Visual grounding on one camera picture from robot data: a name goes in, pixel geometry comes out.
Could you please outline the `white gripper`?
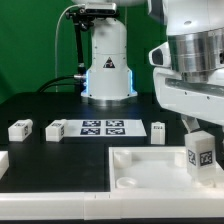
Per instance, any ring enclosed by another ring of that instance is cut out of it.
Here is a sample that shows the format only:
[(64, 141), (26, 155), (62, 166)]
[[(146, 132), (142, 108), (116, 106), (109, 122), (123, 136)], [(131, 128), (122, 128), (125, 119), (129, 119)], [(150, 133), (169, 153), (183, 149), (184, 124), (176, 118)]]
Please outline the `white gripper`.
[(224, 69), (211, 72), (207, 83), (184, 82), (179, 73), (159, 67), (153, 79), (160, 106), (183, 114), (188, 134), (200, 129), (197, 119), (224, 126)]

